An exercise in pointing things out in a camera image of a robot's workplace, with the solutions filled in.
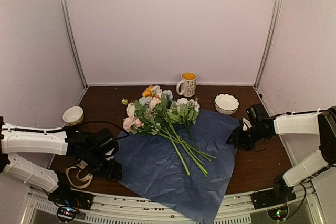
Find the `blue wrapping paper sheet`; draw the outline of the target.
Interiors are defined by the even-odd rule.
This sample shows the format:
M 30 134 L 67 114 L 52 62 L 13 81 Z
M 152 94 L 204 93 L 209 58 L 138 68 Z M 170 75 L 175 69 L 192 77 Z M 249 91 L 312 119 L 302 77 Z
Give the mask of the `blue wrapping paper sheet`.
M 196 222 L 212 223 L 235 168 L 236 149 L 226 141 L 238 126 L 237 119 L 204 109 L 191 125 L 198 149 L 214 156 L 203 161 L 207 176 L 170 140 L 131 134 L 120 140 L 114 156 L 122 164 L 121 184 Z

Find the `orange flower stem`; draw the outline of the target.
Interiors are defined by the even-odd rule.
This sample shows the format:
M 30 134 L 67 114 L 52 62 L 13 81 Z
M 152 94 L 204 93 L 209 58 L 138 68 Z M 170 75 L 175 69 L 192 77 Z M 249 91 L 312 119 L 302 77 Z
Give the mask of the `orange flower stem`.
M 162 90 L 160 86 L 155 85 L 155 86 L 148 86 L 143 92 L 141 97 L 160 97 L 161 99 L 161 104 L 158 105 L 155 110 L 157 112 L 157 116 L 162 116 L 165 117 L 166 119 L 168 119 L 170 121 L 170 119 L 167 116 L 167 110 L 170 108 L 169 102 L 171 101 L 170 96 L 172 95 L 171 91 L 169 90 Z M 190 174 L 189 169 L 187 168 L 186 162 L 184 160 L 184 158 L 182 157 L 181 152 L 178 149 L 178 144 L 173 144 L 175 148 L 176 153 L 179 156 L 179 159 L 181 160 L 185 171 L 187 172 L 187 174 Z

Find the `white flower stem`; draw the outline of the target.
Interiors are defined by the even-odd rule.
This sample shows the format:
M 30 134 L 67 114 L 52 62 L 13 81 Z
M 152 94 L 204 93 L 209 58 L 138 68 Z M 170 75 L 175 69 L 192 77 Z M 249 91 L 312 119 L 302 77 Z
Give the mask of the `white flower stem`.
M 190 130 L 190 126 L 196 123 L 199 116 L 199 103 L 187 98 L 174 101 L 172 91 L 162 90 L 159 85 L 154 85 L 150 93 L 152 100 L 149 108 L 154 112 L 154 119 L 160 125 L 157 127 L 158 133 L 172 142 L 188 175 L 191 172 L 179 148 L 183 149 L 204 176 L 208 176 L 203 160 L 211 161 L 214 157 L 199 150 Z

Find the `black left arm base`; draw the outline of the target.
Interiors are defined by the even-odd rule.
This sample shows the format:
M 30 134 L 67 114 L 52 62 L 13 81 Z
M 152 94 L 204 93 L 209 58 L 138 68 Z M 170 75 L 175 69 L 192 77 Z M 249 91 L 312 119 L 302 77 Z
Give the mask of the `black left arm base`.
M 78 209 L 90 210 L 94 195 L 91 193 L 72 190 L 68 178 L 63 173 L 57 173 L 58 188 L 48 193 L 48 199 L 60 205 Z

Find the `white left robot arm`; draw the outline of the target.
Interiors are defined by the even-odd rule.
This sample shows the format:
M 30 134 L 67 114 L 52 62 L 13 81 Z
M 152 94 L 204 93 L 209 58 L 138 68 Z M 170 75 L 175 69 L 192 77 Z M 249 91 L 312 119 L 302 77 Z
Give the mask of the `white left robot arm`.
M 1 122 L 1 173 L 54 193 L 64 205 L 71 205 L 76 199 L 75 192 L 70 190 L 73 183 L 69 175 L 40 167 L 20 153 L 72 156 L 79 161 L 78 168 L 87 168 L 87 181 L 94 175 L 120 181 L 122 165 L 113 159 L 119 149 L 118 139 L 108 128 L 91 133 L 81 126 L 41 129 Z

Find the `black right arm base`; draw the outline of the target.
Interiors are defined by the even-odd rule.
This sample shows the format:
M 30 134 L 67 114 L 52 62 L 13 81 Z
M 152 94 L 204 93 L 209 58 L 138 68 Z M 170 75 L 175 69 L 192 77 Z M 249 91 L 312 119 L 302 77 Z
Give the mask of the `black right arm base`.
M 251 194 L 254 209 L 281 205 L 295 199 L 296 194 L 293 192 L 293 187 L 287 186 L 282 175 L 274 179 L 273 188 L 255 191 Z

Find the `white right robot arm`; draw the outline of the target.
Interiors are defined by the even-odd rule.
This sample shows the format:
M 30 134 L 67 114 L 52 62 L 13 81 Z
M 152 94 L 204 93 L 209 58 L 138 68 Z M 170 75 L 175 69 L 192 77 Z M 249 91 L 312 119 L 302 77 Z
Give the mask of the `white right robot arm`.
M 241 119 L 227 140 L 238 149 L 250 151 L 258 140 L 280 136 L 292 148 L 302 145 L 311 151 L 293 168 L 274 180 L 269 192 L 272 203 L 279 204 L 293 188 L 335 165 L 335 107 L 304 112 L 286 112 L 270 116 L 262 104 L 247 108 L 247 119 Z

